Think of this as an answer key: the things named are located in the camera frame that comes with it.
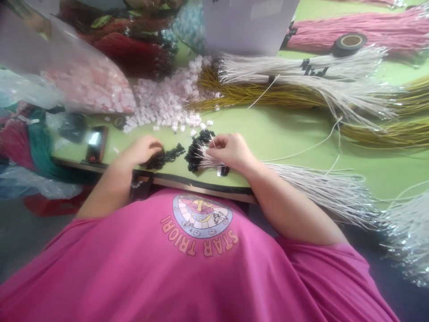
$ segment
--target white paper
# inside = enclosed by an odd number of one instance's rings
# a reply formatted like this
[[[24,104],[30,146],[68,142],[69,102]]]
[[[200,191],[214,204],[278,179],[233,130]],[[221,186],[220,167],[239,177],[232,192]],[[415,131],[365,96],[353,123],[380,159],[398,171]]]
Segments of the white paper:
[[[203,0],[211,54],[275,56],[299,0]]]

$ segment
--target plastic bag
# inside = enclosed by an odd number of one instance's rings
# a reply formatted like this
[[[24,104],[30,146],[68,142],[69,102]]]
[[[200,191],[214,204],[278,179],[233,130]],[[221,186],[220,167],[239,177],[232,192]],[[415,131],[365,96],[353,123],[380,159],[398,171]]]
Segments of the plastic bag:
[[[172,29],[182,42],[197,54],[204,55],[206,26],[201,0],[190,0],[180,9]]]
[[[61,91],[65,107],[87,114],[134,112],[135,98],[121,70],[70,26],[54,17],[50,22],[52,66],[42,75]]]
[[[51,109],[62,101],[62,95],[42,77],[20,76],[8,70],[0,70],[0,107],[11,106],[20,100]]]
[[[46,125],[71,142],[82,143],[87,130],[86,119],[82,114],[62,112],[46,114]]]
[[[46,179],[18,165],[10,165],[0,174],[0,199],[42,194],[48,199],[71,199],[82,186]]]
[[[159,11],[157,3],[153,9]],[[137,9],[151,6],[139,1]],[[78,36],[102,52],[130,77],[157,79],[172,73],[178,51],[177,38],[169,30],[173,11],[100,10],[75,0],[60,3],[59,19],[73,26]]]

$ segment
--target wire bundle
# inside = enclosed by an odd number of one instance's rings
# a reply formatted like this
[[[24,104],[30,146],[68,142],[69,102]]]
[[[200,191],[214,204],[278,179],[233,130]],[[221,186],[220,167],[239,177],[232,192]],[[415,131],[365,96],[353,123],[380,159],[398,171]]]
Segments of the wire bundle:
[[[368,45],[387,47],[390,59],[420,64],[429,45],[428,10],[429,4],[425,2],[401,13],[358,13],[296,21],[296,34],[286,36],[287,49],[327,53],[341,35],[358,32],[368,38]]]
[[[368,4],[378,4],[381,6],[389,8],[401,8],[404,6],[402,0],[336,0],[336,1],[345,1],[345,2],[363,2]]]
[[[27,124],[24,121],[9,119],[0,131],[0,142],[8,159],[29,170],[36,170],[31,157]]]
[[[200,76],[199,85],[221,92],[224,97],[190,102],[187,107],[191,110],[209,110],[217,105],[251,104],[255,101],[259,101],[261,104],[291,108],[319,106],[328,109],[336,119],[343,116],[348,123],[358,123],[372,129],[377,129],[378,126],[366,116],[362,116],[363,113],[380,119],[396,117],[392,109],[385,107],[389,101],[377,97],[381,88],[387,93],[393,91],[387,85],[366,82],[347,83],[315,76],[284,77],[287,78],[287,84],[272,83],[273,86],[269,90],[267,90],[267,85],[258,84],[222,85],[214,70],[206,68]]]
[[[369,130],[358,125],[344,124],[341,135],[352,139],[353,144],[372,148],[429,147],[429,118],[404,122],[387,122],[380,130]]]
[[[385,99],[393,99],[390,108],[399,116],[418,114],[429,109],[429,76],[411,81],[403,85],[398,92],[380,95]]]
[[[46,127],[46,112],[35,108],[30,120],[39,120],[28,125],[29,147],[31,157],[36,167],[35,172],[45,178],[68,183],[93,183],[96,176],[78,169],[71,169],[56,165],[52,162],[53,139]]]
[[[222,53],[215,69],[222,84],[267,83],[267,76],[280,75],[276,83],[287,84],[283,76],[319,76],[341,81],[357,81],[374,75],[387,48],[370,46],[348,57],[323,55],[309,59],[238,56]]]
[[[429,190],[405,203],[392,202],[378,219],[387,231],[384,244],[389,255],[400,262],[403,273],[417,286],[429,285],[428,209]]]
[[[214,136],[213,132],[204,130],[194,138],[185,156],[189,171],[195,173],[204,168],[225,166],[206,153]],[[371,194],[362,184],[363,176],[348,174],[348,169],[324,171],[268,161],[263,163],[313,202],[338,215],[337,221],[372,228],[378,211]]]

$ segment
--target black electrical tape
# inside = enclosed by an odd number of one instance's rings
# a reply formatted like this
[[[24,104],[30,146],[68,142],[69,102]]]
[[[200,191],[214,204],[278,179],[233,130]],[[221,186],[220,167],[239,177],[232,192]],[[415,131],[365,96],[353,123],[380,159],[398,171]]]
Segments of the black electrical tape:
[[[301,66],[303,67],[303,70],[306,70],[307,65],[309,63],[310,63],[310,59],[309,58],[303,59],[303,63],[301,64]]]
[[[298,28],[292,28],[289,30],[289,32],[287,33],[287,35],[285,36],[285,39],[283,40],[282,43],[282,47],[281,48],[285,48],[287,46],[287,43],[289,42],[290,38],[293,35],[296,35],[296,32],[298,31]]]
[[[351,56],[356,54],[367,42],[368,38],[364,34],[344,34],[334,42],[331,52],[335,57]]]
[[[323,77],[323,76],[325,76],[326,71],[328,70],[328,68],[329,68],[329,67],[325,67],[325,68],[323,69],[323,71],[321,71],[321,72],[317,72],[316,76],[317,76],[317,77]]]
[[[304,76],[307,76],[310,71],[311,71],[311,65],[308,65],[307,68],[305,69]]]
[[[118,116],[113,120],[113,126],[118,130],[123,130],[125,126],[126,120],[123,116]]]

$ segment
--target hand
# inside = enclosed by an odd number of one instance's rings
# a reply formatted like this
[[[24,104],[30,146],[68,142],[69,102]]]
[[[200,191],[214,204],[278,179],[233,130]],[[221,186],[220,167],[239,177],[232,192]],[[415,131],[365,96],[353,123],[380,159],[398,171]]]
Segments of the hand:
[[[217,135],[210,142],[206,153],[230,168],[239,171],[244,176],[248,174],[248,171],[254,171],[255,167],[261,164],[250,151],[244,137],[239,133]]]
[[[123,151],[115,162],[134,168],[138,164],[147,162],[161,150],[162,144],[157,138],[150,135],[142,136]]]

